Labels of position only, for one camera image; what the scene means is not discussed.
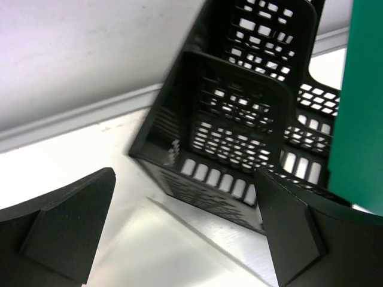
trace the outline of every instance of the wall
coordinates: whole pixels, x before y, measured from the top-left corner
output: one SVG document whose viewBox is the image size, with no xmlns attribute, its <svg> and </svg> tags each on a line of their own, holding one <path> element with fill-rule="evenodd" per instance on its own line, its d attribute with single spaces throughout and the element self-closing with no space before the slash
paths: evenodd
<svg viewBox="0 0 383 287">
<path fill-rule="evenodd" d="M 349 22 L 327 2 L 320 33 Z M 0 132 L 161 82 L 202 3 L 0 1 Z"/>
</svg>

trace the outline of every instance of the green object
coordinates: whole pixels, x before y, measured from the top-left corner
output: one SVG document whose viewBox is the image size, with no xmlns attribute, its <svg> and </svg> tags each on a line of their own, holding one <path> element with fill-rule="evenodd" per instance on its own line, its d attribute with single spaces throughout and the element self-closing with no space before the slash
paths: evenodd
<svg viewBox="0 0 383 287">
<path fill-rule="evenodd" d="M 383 215 L 383 1 L 354 0 L 329 190 Z"/>
</svg>

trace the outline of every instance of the gray wall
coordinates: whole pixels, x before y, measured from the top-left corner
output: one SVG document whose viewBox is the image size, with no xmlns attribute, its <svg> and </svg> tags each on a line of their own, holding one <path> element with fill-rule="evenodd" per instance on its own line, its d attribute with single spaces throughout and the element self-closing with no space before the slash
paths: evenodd
<svg viewBox="0 0 383 287">
<path fill-rule="evenodd" d="M 327 0 L 320 33 L 351 1 Z M 0 1 L 0 132 L 161 82 L 202 3 Z"/>
</svg>

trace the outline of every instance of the white trim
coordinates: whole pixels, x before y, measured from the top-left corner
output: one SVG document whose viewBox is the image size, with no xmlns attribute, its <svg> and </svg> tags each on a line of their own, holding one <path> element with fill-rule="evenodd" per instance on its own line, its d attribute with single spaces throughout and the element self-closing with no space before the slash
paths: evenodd
<svg viewBox="0 0 383 287">
<path fill-rule="evenodd" d="M 318 35 L 312 54 L 313 57 L 346 47 L 348 31 L 349 27 L 346 27 Z M 0 132 L 0 153 L 148 107 L 158 94 L 161 86 L 161 84 L 156 84 Z"/>
</svg>

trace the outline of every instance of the black plastic basket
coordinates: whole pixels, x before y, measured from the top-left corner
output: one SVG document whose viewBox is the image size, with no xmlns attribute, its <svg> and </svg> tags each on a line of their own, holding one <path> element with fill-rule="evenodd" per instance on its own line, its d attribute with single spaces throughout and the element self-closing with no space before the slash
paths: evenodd
<svg viewBox="0 0 383 287">
<path fill-rule="evenodd" d="M 281 23 L 286 11 L 291 17 Z M 252 29 L 242 27 L 242 19 Z M 325 190 L 331 118 L 300 102 L 316 22 L 306 0 L 207 1 L 129 155 L 166 194 L 261 233 L 252 177 L 259 167 L 342 201 Z M 261 26 L 270 29 L 268 36 Z M 233 37 L 238 32 L 242 41 Z M 291 41 L 276 39 L 280 33 Z M 265 53 L 270 43 L 282 50 Z M 250 55 L 251 67 L 245 61 Z M 304 171 L 301 161 L 307 161 Z"/>
</svg>

